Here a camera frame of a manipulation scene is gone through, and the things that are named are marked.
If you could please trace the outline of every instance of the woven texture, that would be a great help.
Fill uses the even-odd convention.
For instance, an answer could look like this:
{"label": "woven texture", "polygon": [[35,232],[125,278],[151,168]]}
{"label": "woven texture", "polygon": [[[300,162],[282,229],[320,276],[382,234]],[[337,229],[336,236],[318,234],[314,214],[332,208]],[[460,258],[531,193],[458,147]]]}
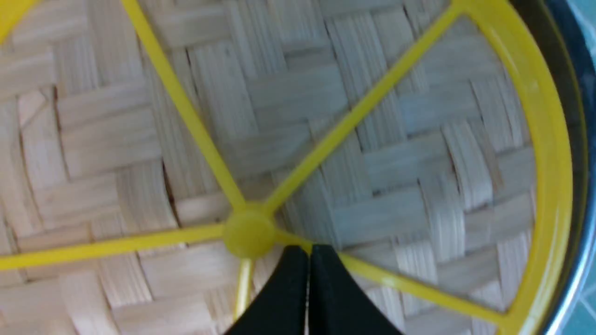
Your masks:
{"label": "woven texture", "polygon": [[[144,0],[250,199],[263,199],[444,10],[435,0]],[[229,204],[117,0],[49,0],[0,48],[0,252],[223,220]],[[280,226],[504,311],[535,164],[513,85],[462,18],[279,212]],[[258,291],[280,251],[257,262]],[[222,243],[0,272],[0,333],[218,334]],[[358,279],[406,334],[482,321]]]}

